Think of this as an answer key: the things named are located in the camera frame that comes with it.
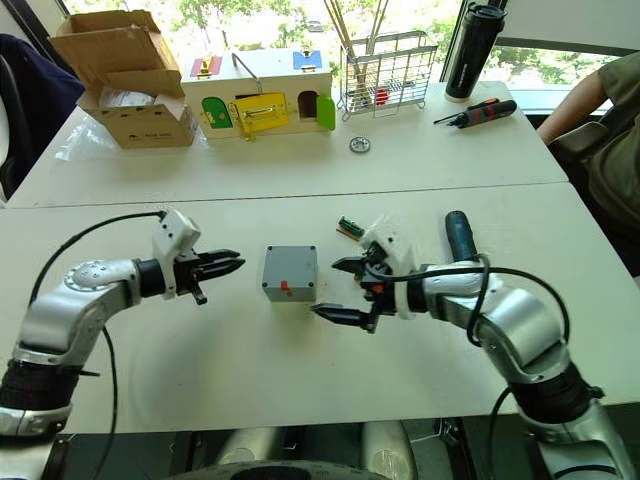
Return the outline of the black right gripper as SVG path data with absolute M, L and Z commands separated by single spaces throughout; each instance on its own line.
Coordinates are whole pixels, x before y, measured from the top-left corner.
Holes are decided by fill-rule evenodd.
M 381 315 L 396 314 L 395 285 L 382 279 L 382 276 L 393 275 L 387 258 L 388 255 L 382 247 L 373 242 L 367 248 L 364 257 L 343 257 L 331 264 L 333 269 L 361 277 L 360 286 L 365 291 L 364 298 L 371 304 L 368 313 L 331 303 L 312 305 L 311 311 L 334 324 L 358 327 L 368 333 L 374 333 Z

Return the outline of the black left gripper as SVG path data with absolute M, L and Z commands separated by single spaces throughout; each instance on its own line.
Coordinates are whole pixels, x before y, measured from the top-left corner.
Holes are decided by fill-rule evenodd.
M 240 253 L 230 249 L 181 253 L 174 260 L 175 293 L 190 294 L 198 306 L 207 303 L 199 282 L 229 275 L 245 264 Z

